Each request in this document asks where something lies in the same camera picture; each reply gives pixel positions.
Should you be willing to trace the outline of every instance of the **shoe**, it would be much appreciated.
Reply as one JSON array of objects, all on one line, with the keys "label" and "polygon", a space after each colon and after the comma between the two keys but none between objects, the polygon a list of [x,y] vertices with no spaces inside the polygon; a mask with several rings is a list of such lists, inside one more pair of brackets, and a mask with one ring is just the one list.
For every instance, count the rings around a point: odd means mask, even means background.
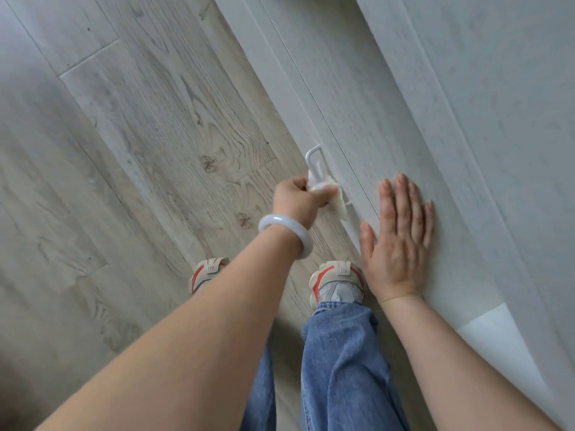
[{"label": "shoe", "polygon": [[309,288],[312,290],[309,304],[313,309],[324,301],[361,304],[366,284],[361,268],[355,263],[328,261],[309,279]]},{"label": "shoe", "polygon": [[226,257],[200,261],[194,268],[194,276],[188,281],[190,295],[194,295],[200,287],[212,281],[216,275],[229,264]]}]

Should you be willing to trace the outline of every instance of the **blue jeans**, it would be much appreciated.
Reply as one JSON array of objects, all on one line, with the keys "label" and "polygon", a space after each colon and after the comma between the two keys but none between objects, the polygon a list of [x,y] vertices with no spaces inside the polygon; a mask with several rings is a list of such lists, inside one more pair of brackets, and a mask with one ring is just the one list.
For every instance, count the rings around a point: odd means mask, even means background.
[{"label": "blue jeans", "polygon": [[[356,303],[323,302],[302,330],[302,429],[408,431],[389,366],[376,340],[377,318]],[[266,347],[240,431],[276,429],[276,395]]]}]

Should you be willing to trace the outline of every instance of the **white bangle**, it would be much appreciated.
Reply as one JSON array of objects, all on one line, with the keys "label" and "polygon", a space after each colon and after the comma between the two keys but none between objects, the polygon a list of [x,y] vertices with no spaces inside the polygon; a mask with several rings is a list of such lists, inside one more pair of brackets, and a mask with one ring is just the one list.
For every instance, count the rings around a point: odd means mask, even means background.
[{"label": "white bangle", "polygon": [[266,215],[262,218],[261,221],[259,221],[258,229],[260,232],[262,232],[272,224],[283,225],[284,227],[289,228],[291,231],[297,234],[297,236],[301,240],[301,243],[304,244],[304,250],[297,258],[298,260],[305,259],[308,255],[312,253],[313,251],[312,236],[302,224],[297,222],[295,219],[290,218],[289,216]]}]

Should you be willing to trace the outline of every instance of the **wooden floor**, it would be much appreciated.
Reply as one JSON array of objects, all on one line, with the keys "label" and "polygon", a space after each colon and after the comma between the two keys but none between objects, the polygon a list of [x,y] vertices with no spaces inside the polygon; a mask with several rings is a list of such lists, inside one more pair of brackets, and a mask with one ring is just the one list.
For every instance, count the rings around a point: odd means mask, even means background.
[{"label": "wooden floor", "polygon": [[[26,430],[183,303],[195,263],[237,255],[306,167],[212,0],[0,0],[0,35],[0,429]],[[272,337],[278,429],[299,429],[309,276],[358,258],[332,218],[312,234]]]}]

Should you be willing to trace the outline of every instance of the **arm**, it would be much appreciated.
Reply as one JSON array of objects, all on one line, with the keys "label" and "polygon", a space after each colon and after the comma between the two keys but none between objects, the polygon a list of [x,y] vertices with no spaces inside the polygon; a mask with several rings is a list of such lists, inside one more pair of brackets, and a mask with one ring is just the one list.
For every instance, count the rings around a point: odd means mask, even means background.
[{"label": "arm", "polygon": [[558,430],[419,296],[434,224],[417,186],[400,174],[379,188],[380,234],[362,224],[364,272],[405,347],[435,425],[443,430]]},{"label": "arm", "polygon": [[[274,212],[310,228],[333,188],[280,183]],[[41,431],[239,428],[292,263],[302,250],[272,225],[209,287],[145,333],[56,410]]]}]

